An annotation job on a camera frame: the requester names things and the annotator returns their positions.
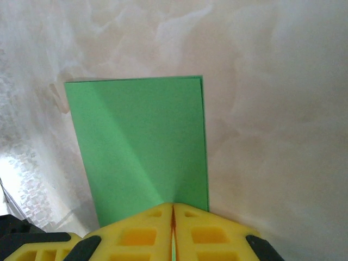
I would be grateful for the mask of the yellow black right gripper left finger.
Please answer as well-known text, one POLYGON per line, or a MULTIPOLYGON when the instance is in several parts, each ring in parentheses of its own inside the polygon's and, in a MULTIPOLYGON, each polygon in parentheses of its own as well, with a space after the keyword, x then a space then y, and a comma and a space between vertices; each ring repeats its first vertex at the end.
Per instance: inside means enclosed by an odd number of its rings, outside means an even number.
POLYGON ((172 203, 87 234, 69 253, 69 260, 171 260, 172 203))

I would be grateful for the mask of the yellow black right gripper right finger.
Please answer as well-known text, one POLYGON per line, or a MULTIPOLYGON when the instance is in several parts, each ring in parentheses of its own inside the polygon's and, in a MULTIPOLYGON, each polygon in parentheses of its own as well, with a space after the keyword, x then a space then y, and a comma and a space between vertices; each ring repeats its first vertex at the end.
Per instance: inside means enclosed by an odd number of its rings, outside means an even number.
POLYGON ((186 204, 174 224, 176 260, 283 260, 257 230, 186 204))

